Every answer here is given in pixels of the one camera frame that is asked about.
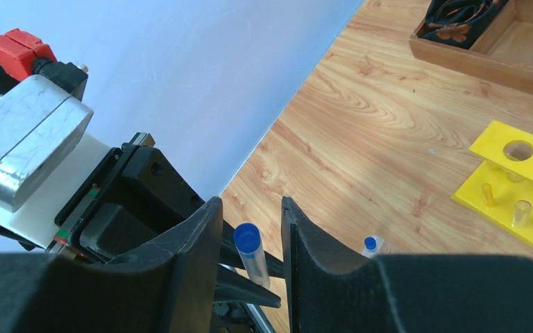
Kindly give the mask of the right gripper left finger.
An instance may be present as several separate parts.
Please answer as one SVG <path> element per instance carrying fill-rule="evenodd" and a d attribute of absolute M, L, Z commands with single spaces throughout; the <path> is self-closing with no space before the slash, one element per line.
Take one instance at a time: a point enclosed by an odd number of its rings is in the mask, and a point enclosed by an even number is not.
<path fill-rule="evenodd" d="M 208 332 L 223 204 L 107 264 L 0 254 L 0 332 Z"/>

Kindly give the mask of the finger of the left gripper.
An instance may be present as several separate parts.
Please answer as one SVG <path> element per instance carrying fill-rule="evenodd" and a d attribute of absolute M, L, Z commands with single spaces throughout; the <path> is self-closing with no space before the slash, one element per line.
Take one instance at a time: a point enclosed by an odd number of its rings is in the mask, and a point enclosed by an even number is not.
<path fill-rule="evenodd" d="M 281 306 L 279 296 L 222 265 L 218 265 L 213 301 L 241 302 L 272 308 Z"/>

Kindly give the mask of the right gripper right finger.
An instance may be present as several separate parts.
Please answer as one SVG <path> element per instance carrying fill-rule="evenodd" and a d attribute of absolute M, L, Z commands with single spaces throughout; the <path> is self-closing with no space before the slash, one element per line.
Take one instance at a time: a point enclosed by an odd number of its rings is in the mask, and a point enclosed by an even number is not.
<path fill-rule="evenodd" d="M 533 332 L 533 260 L 512 255 L 367 258 L 282 199 L 292 332 Z"/>

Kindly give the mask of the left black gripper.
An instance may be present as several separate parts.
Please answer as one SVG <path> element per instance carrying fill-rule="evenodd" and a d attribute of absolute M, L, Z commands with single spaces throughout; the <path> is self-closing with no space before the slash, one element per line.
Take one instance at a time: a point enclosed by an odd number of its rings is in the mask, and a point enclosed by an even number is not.
<path fill-rule="evenodd" d="M 111 149 L 61 209 L 51 247 L 82 264 L 107 264 L 176 227 L 206 202 L 139 133 Z M 223 221 L 221 264 L 244 268 L 243 259 L 260 252 L 269 275 L 283 278 L 283 262 L 265 251 L 256 225 L 234 228 Z"/>

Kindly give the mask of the blue capped tube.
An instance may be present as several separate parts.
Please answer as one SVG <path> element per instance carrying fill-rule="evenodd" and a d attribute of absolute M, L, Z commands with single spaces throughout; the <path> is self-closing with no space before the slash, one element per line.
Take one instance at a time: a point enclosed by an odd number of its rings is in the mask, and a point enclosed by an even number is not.
<path fill-rule="evenodd" d="M 383 238 L 379 238 L 376 235 L 368 236 L 363 241 L 364 247 L 361 251 L 361 255 L 367 258 L 372 258 L 381 253 L 383 244 Z"/>
<path fill-rule="evenodd" d="M 233 240 L 248 278 L 269 289 L 271 281 L 258 227 L 252 223 L 238 225 L 234 229 Z"/>

